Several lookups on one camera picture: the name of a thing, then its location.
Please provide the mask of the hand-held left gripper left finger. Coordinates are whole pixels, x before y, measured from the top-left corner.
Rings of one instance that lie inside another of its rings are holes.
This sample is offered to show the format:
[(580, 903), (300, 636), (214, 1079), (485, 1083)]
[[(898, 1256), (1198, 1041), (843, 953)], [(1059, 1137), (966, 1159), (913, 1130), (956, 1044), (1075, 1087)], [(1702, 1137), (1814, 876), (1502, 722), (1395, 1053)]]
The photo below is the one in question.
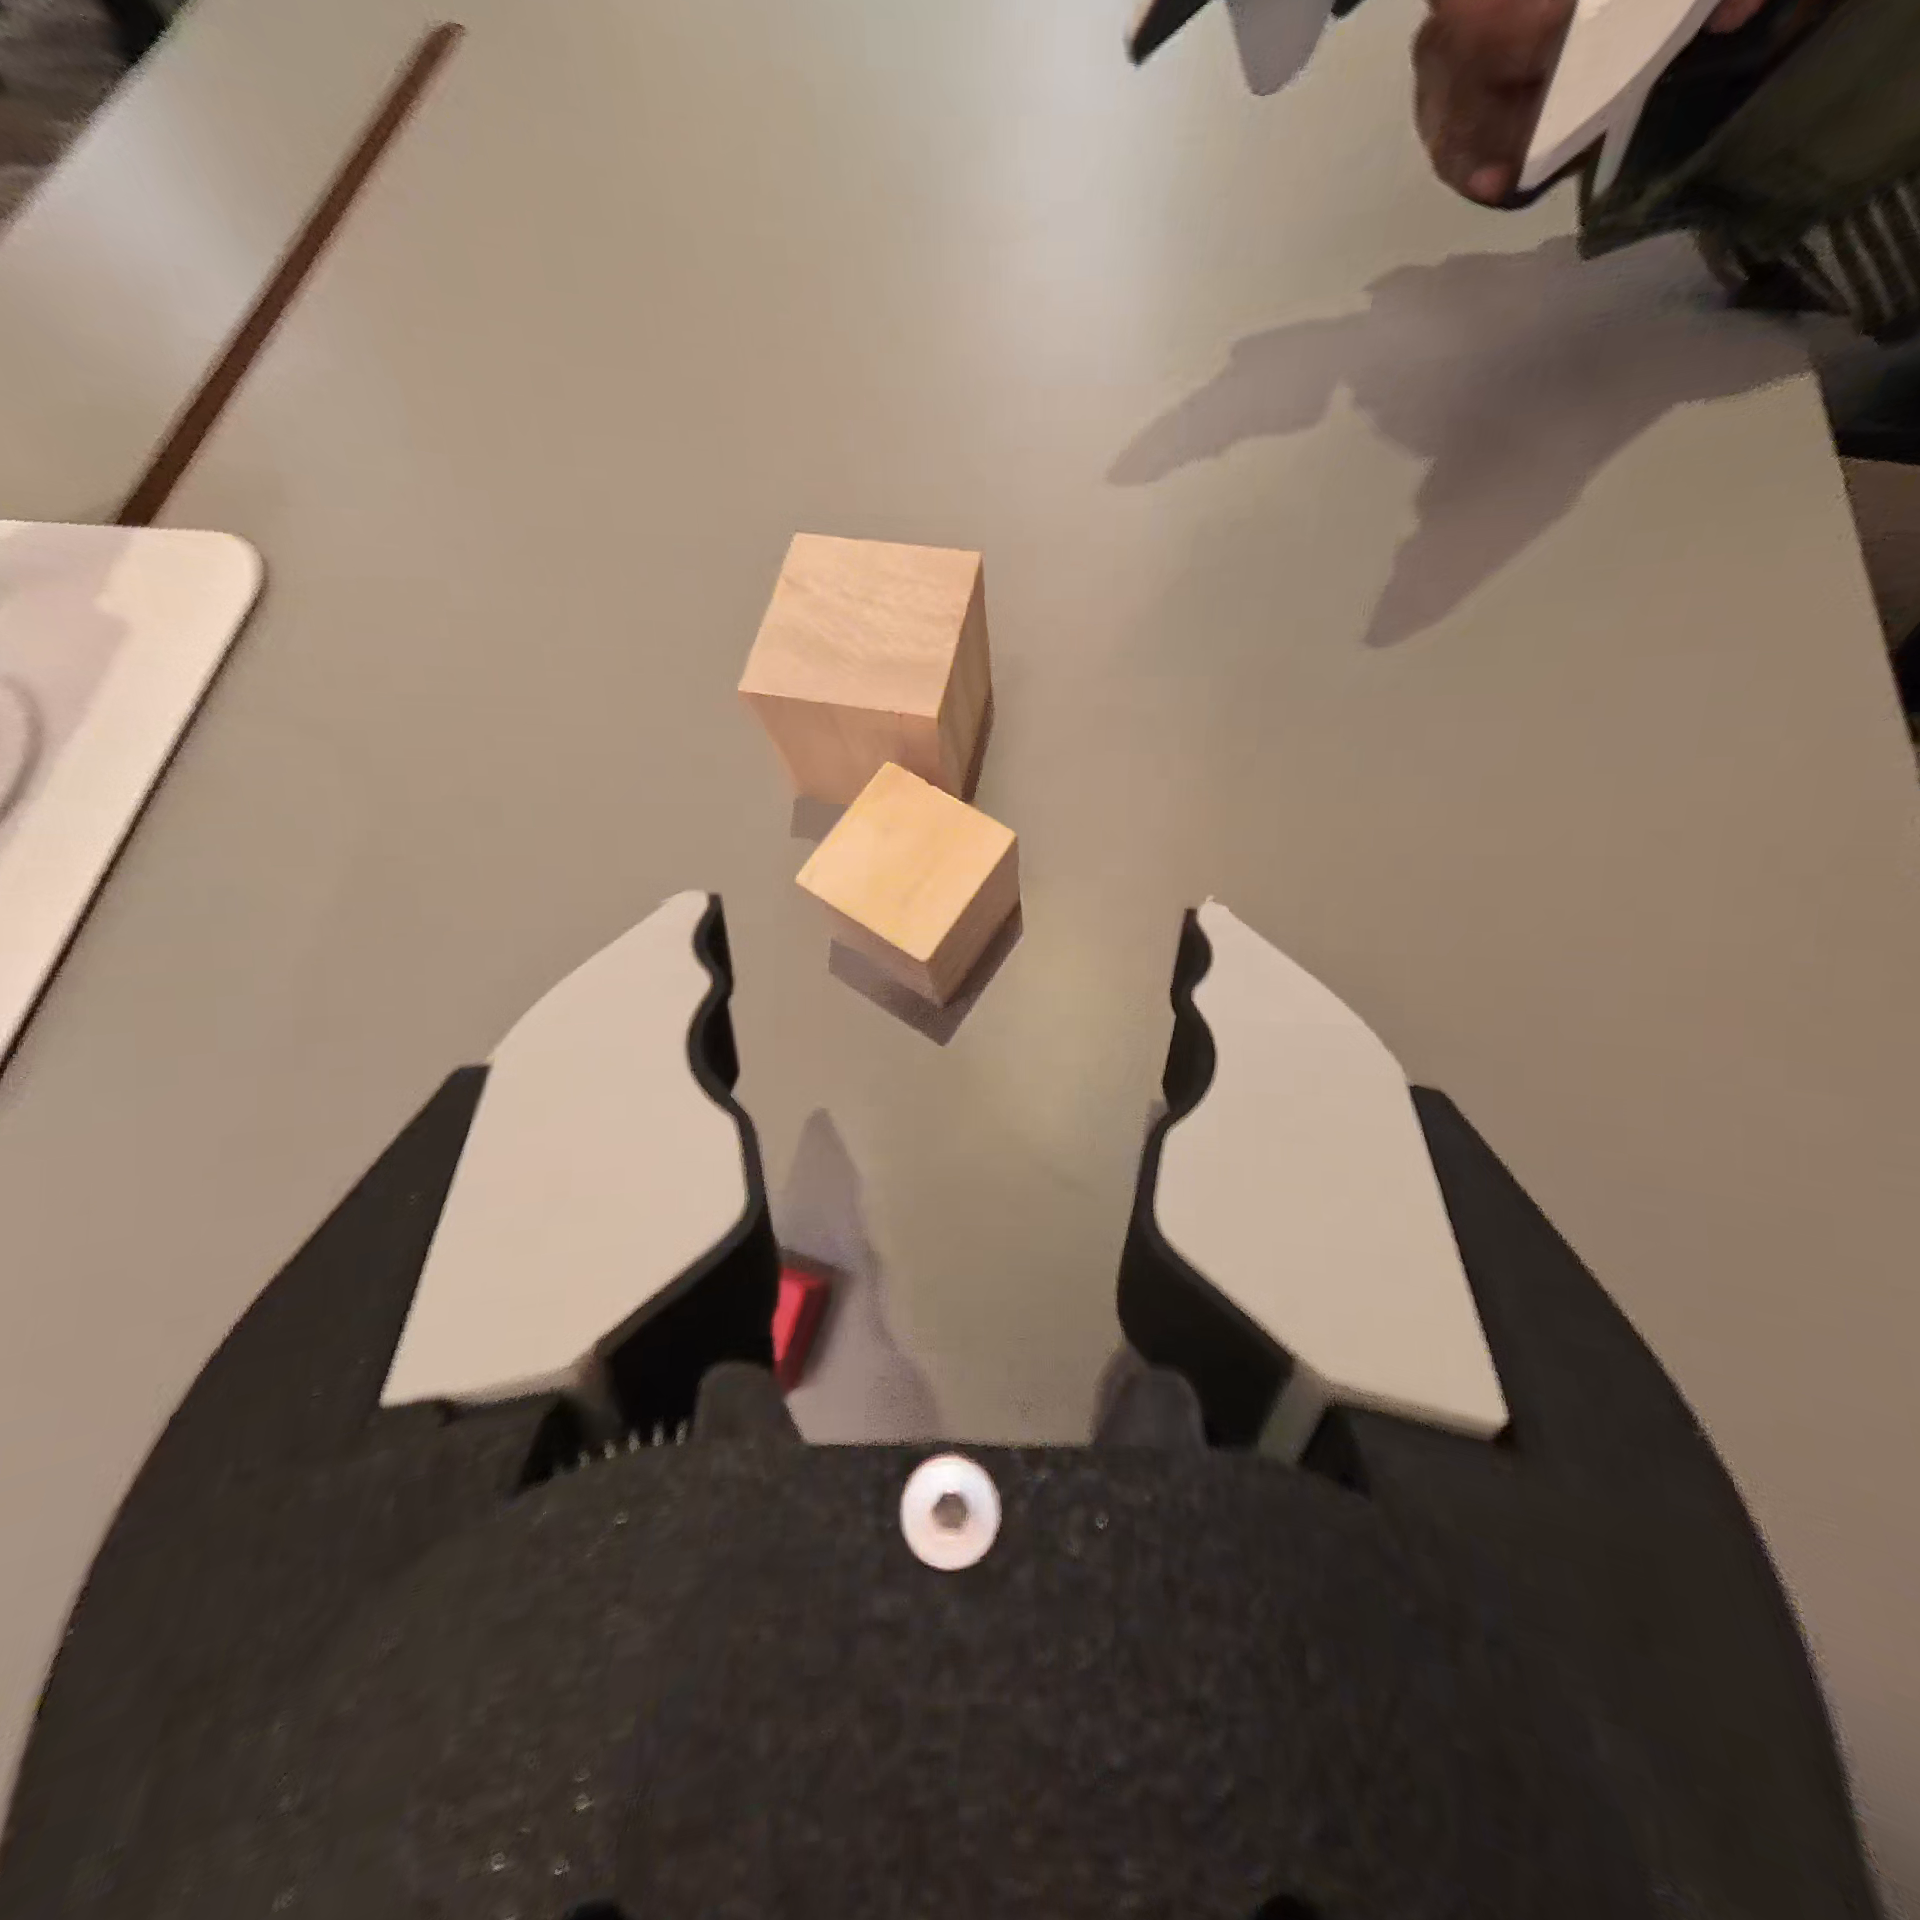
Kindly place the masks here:
[(709, 1371), (773, 1370), (779, 1256), (736, 1100), (723, 899), (683, 892), (488, 1059), (379, 1404), (561, 1397), (673, 1441)]

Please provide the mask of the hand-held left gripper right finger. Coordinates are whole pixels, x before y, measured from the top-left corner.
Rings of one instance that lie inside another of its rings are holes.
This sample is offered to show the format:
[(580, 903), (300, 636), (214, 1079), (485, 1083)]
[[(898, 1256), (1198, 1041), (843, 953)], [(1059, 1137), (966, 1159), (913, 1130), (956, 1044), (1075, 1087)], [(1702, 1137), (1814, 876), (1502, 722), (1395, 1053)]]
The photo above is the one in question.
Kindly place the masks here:
[(1337, 1410), (1475, 1443), (1506, 1397), (1400, 1059), (1221, 900), (1184, 913), (1117, 1317), (1213, 1450), (1301, 1459)]

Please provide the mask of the red wooden cube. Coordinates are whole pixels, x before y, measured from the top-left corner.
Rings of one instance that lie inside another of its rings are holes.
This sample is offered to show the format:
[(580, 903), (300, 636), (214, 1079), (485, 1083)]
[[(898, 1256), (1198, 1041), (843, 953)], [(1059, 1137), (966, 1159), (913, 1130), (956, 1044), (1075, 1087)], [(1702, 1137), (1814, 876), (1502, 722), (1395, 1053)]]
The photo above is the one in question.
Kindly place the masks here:
[(817, 1265), (782, 1261), (774, 1314), (773, 1361), (785, 1394), (796, 1392), (810, 1370), (812, 1349), (833, 1307), (834, 1276)]

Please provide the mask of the small natural wooden cube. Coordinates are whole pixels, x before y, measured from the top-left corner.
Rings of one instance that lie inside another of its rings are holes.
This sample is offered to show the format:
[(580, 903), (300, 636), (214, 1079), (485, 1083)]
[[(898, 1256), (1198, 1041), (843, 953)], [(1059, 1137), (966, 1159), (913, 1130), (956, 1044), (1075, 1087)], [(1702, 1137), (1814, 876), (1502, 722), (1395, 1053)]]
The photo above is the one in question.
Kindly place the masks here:
[(1020, 911), (1012, 828), (885, 761), (806, 856), (797, 888), (833, 936), (946, 1005)]

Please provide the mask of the large natural wooden cube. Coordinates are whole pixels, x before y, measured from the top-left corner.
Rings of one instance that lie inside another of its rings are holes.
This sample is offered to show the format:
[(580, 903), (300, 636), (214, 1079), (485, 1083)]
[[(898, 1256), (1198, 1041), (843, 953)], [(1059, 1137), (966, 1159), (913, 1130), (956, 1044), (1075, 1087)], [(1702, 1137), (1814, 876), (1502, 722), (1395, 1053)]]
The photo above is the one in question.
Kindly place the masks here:
[(850, 804), (885, 763), (965, 801), (992, 708), (982, 556), (793, 536), (736, 690), (797, 801)]

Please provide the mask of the person's right hand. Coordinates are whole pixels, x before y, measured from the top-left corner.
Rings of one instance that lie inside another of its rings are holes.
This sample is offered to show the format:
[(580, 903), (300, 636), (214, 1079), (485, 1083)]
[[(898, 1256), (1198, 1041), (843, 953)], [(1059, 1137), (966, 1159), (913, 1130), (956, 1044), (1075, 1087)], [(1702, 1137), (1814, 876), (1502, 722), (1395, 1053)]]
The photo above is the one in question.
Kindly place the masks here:
[[(1464, 199), (1515, 204), (1515, 183), (1574, 3), (1428, 4), (1413, 41), (1414, 129)], [(1652, 87), (1616, 181), (1641, 191), (1698, 155), (1821, 4), (1720, 4)]]

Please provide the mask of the white stand with wooden board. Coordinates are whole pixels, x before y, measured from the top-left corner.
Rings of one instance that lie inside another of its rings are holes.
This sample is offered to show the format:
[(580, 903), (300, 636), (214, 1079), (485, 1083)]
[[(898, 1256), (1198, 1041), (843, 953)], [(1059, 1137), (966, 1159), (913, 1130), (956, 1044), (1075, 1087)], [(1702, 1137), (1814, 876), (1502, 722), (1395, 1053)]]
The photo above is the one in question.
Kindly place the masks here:
[(2, 1053), (265, 585), (240, 536), (2, 522)]

